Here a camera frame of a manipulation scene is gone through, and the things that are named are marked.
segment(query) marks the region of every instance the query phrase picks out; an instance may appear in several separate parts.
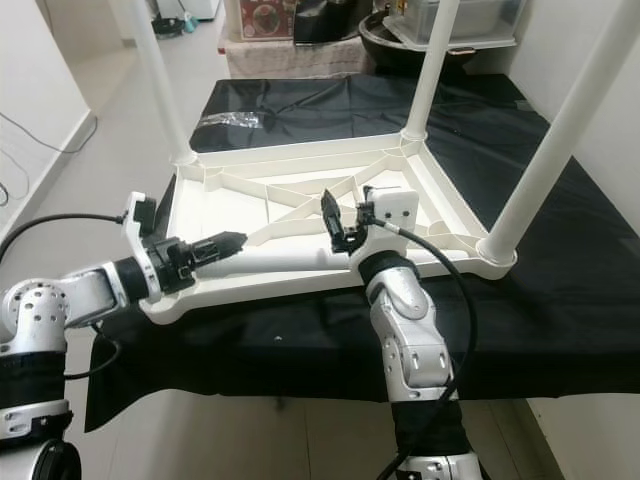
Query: black cable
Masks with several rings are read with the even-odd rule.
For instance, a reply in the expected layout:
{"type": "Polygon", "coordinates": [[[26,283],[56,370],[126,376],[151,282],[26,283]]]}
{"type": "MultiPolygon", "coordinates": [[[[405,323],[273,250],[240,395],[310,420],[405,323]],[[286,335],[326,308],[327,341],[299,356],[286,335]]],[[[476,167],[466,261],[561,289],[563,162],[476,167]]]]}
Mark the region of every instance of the black cable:
{"type": "Polygon", "coordinates": [[[109,357],[109,360],[107,360],[106,362],[98,365],[95,368],[87,370],[86,372],[65,374],[64,379],[66,381],[80,380],[82,378],[88,378],[91,375],[93,375],[94,373],[98,373],[99,371],[104,370],[105,368],[107,368],[109,365],[111,365],[113,362],[115,362],[120,357],[120,354],[122,353],[122,345],[120,345],[120,342],[118,342],[116,340],[113,340],[112,338],[107,337],[104,334],[104,332],[102,331],[102,329],[100,327],[98,327],[98,325],[96,325],[95,323],[91,324],[91,328],[93,329],[94,332],[96,332],[96,334],[99,337],[104,338],[109,343],[111,343],[111,345],[113,345],[113,348],[114,348],[113,355],[111,355],[111,357],[109,357]]]}
{"type": "Polygon", "coordinates": [[[44,9],[47,13],[47,20],[49,20],[49,30],[51,31],[51,35],[55,37],[56,32],[53,30],[53,18],[51,18],[51,10],[49,9],[49,2],[44,0],[42,2],[44,4],[44,9]]]}
{"type": "Polygon", "coordinates": [[[18,228],[14,229],[11,233],[7,235],[7,237],[3,240],[3,242],[0,243],[0,263],[2,262],[2,259],[4,258],[11,244],[20,235],[22,235],[24,232],[26,232],[30,228],[33,228],[36,225],[40,225],[42,223],[55,222],[57,220],[76,219],[76,218],[90,219],[90,220],[105,220],[108,222],[117,223],[119,225],[122,225],[122,222],[124,221],[124,218],[120,216],[112,217],[109,215],[96,215],[93,213],[61,213],[57,215],[48,215],[46,217],[36,218],[29,222],[23,223],[18,228]]]}
{"type": "Polygon", "coordinates": [[[449,401],[451,395],[453,395],[453,393],[457,390],[460,379],[464,376],[466,369],[468,368],[468,365],[470,363],[470,359],[473,356],[476,345],[478,343],[478,314],[476,311],[475,303],[473,302],[473,297],[471,296],[471,292],[469,292],[469,289],[467,288],[464,278],[455,267],[455,265],[451,262],[451,260],[449,260],[435,245],[432,245],[424,238],[420,238],[416,234],[405,230],[404,228],[400,228],[377,218],[373,219],[373,224],[386,230],[390,230],[397,235],[400,235],[408,240],[411,240],[414,243],[417,243],[422,248],[429,251],[434,257],[436,257],[438,261],[449,271],[454,281],[458,285],[462,296],[464,297],[469,315],[469,340],[464,357],[462,357],[462,362],[460,362],[460,366],[458,367],[458,369],[456,369],[453,379],[448,382],[445,391],[442,393],[442,395],[440,395],[438,400],[436,400],[434,408],[431,410],[431,414],[429,415],[429,417],[427,417],[425,424],[420,429],[421,433],[416,435],[411,445],[400,450],[397,453],[396,457],[384,468],[384,470],[377,477],[377,480],[387,480],[391,477],[391,475],[395,473],[398,467],[402,465],[407,457],[411,455],[411,452],[414,450],[416,444],[420,441],[422,435],[426,433],[433,419],[437,416],[442,407],[449,401]]]}
{"type": "MultiPolygon", "coordinates": [[[[13,165],[20,170],[20,172],[22,172],[22,174],[24,175],[24,181],[26,184],[26,188],[25,191],[22,195],[20,195],[19,197],[14,197],[13,195],[11,195],[6,187],[4,185],[2,185],[2,189],[5,191],[5,193],[7,194],[7,197],[12,198],[13,200],[22,200],[23,198],[26,198],[27,195],[29,195],[29,192],[31,191],[31,181],[29,180],[29,172],[27,172],[27,170],[20,165],[20,163],[18,163],[18,161],[15,159],[15,157],[13,155],[11,155],[9,152],[7,152],[4,148],[0,147],[0,153],[2,153],[5,157],[7,157],[9,159],[9,161],[11,163],[13,163],[13,165]]],[[[9,203],[9,199],[7,199],[6,202],[2,203],[0,202],[0,207],[4,207],[7,203],[9,203]]]]}
{"type": "Polygon", "coordinates": [[[4,186],[4,183],[0,182],[0,192],[2,192],[3,198],[0,199],[0,207],[5,207],[9,203],[9,190],[4,186]]]}
{"type": "Polygon", "coordinates": [[[20,130],[26,133],[29,137],[31,137],[32,140],[36,141],[40,145],[50,148],[51,150],[54,150],[58,153],[69,153],[69,154],[78,153],[80,150],[84,148],[87,142],[93,138],[96,131],[98,130],[98,117],[93,117],[93,130],[91,130],[91,133],[87,136],[87,138],[84,139],[84,142],[82,142],[82,144],[76,150],[61,150],[57,147],[54,147],[53,145],[48,144],[47,142],[43,142],[38,137],[36,137],[33,133],[31,133],[26,127],[23,127],[15,120],[7,117],[4,113],[0,112],[0,117],[4,118],[7,122],[11,123],[12,125],[18,127],[20,130]]]}
{"type": "Polygon", "coordinates": [[[480,463],[480,474],[482,475],[482,480],[491,480],[491,476],[487,473],[482,463],[480,463]]]}

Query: red packaging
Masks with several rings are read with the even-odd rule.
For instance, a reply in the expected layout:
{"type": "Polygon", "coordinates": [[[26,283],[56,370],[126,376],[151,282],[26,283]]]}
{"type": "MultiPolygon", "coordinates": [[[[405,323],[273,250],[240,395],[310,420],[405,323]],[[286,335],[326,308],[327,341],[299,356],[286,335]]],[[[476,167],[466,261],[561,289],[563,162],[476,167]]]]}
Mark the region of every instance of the red packaging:
{"type": "Polygon", "coordinates": [[[295,0],[239,0],[244,40],[293,38],[295,0]]]}

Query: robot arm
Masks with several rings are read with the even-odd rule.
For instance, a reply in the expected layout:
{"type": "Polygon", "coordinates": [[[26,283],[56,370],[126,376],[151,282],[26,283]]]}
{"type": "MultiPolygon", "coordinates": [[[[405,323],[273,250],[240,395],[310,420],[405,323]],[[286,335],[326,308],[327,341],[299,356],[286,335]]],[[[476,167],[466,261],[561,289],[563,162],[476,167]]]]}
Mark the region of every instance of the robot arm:
{"type": "Polygon", "coordinates": [[[398,227],[415,228],[417,194],[366,187],[364,193],[355,227],[342,227],[339,208],[328,192],[323,216],[334,251],[347,251],[352,271],[362,277],[382,346],[400,453],[398,464],[390,464],[378,478],[395,473],[397,480],[481,480],[457,393],[449,395],[454,372],[436,326],[436,307],[420,286],[416,266],[406,258],[407,240],[397,235],[398,227]],[[394,225],[380,228],[376,219],[394,225]]]}
{"type": "Polygon", "coordinates": [[[242,249],[244,234],[224,232],[187,244],[178,238],[143,248],[145,212],[133,194],[124,222],[134,256],[62,279],[31,279],[0,304],[0,471],[2,480],[76,480],[80,461],[62,441],[73,416],[64,398],[67,328],[98,323],[142,299],[188,288],[199,267],[242,249]]]}

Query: table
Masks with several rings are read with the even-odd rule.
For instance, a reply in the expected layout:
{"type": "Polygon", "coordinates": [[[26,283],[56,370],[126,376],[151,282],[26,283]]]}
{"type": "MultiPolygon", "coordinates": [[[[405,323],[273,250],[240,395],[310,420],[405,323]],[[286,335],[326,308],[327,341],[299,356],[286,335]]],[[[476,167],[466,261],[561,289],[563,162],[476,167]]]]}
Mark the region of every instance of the table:
{"type": "MultiPolygon", "coordinates": [[[[198,151],[391,133],[403,126],[412,80],[231,80],[203,115],[257,111],[264,128],[213,125],[198,151]]],[[[502,75],[445,76],[429,119],[429,146],[490,228],[548,124],[502,75]]],[[[156,232],[166,231],[172,184],[156,232]]],[[[640,239],[572,160],[518,248],[507,277],[467,276],[476,299],[478,351],[462,399],[640,392],[640,239]]],[[[452,357],[467,317],[450,278],[424,287],[452,357]]],[[[144,395],[200,394],[386,401],[378,338],[363,289],[319,292],[194,310],[155,326],[132,310],[105,322],[123,354],[89,382],[87,431],[144,395]]],[[[97,339],[92,366],[111,355],[97,339]]]]}

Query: black bowl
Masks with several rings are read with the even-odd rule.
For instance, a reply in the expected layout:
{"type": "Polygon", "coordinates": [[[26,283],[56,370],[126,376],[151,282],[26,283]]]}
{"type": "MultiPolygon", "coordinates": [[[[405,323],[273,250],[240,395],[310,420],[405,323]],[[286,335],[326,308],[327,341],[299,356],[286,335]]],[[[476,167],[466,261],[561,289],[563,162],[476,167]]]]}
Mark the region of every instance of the black bowl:
{"type": "MultiPolygon", "coordinates": [[[[418,76],[425,52],[411,50],[382,23],[389,14],[381,10],[360,22],[358,30],[365,50],[376,64],[376,73],[418,76]]],[[[459,49],[449,53],[445,59],[445,73],[462,73],[462,65],[471,60],[475,50],[459,49]]]]}

